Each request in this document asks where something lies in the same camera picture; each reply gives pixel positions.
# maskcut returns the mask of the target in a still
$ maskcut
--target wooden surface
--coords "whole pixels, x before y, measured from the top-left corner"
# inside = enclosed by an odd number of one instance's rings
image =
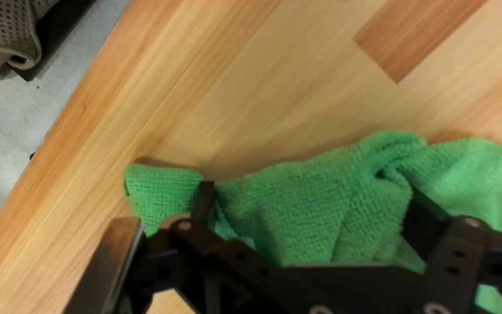
[[[153,295],[146,314],[192,314],[193,311],[179,298],[174,290]]]
[[[399,82],[486,0],[390,0],[355,35],[387,75]]]
[[[63,309],[104,225],[129,215],[129,162],[232,178],[385,127],[502,141],[502,2],[448,11],[444,35],[387,26],[432,42],[394,80],[402,65],[369,52],[387,38],[361,33],[399,4],[132,0],[0,211],[0,312]]]

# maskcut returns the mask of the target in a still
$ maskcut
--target screw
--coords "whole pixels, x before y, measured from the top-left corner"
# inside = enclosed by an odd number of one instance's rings
[[[465,225],[469,225],[469,227],[474,227],[474,229],[477,229],[477,227],[479,227],[479,222],[477,222],[477,220],[474,220],[474,218],[465,218],[463,222],[465,222]]]
[[[308,314],[335,314],[328,305],[317,304],[308,309]]]
[[[451,314],[443,304],[429,302],[423,305],[423,314]]]
[[[179,222],[179,225],[178,225],[179,230],[192,230],[192,227],[193,225],[190,222]]]

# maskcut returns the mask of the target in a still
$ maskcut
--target light wood grain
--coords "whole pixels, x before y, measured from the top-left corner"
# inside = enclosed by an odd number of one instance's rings
[[[383,4],[134,0],[0,211],[0,312],[64,307],[129,162],[223,180],[383,127],[502,141],[502,2],[399,84],[354,42]]]
[[[146,314],[164,314],[164,312],[192,314],[193,311],[183,302],[183,298],[179,298],[179,295],[174,290],[167,290],[153,295],[151,305]]]

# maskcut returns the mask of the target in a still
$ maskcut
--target bolt hole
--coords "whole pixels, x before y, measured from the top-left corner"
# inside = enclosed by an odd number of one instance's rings
[[[448,267],[446,270],[448,270],[448,274],[451,274],[451,276],[460,274],[460,269],[457,269],[457,267]]]
[[[465,253],[457,250],[457,251],[455,251],[455,257],[457,257],[457,258],[463,258]]]
[[[146,279],[143,279],[145,283],[155,283],[155,281],[169,281],[172,276],[171,267],[160,267],[157,272],[153,272],[153,276],[148,276]]]
[[[490,272],[491,272],[491,276],[502,276],[502,265],[491,263]]]
[[[258,272],[260,277],[268,277],[268,274],[270,274],[268,269],[261,269],[261,270]]]

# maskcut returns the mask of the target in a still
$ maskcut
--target green microfiber cloth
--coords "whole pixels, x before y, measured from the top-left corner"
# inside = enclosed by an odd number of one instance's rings
[[[129,166],[125,194],[145,232],[186,211],[200,180],[190,169]],[[216,183],[212,229],[280,267],[387,262],[422,272],[423,262],[401,239],[411,187],[448,213],[502,232],[502,145],[481,138],[427,145],[397,131]],[[479,288],[477,304],[502,312],[491,288]]]

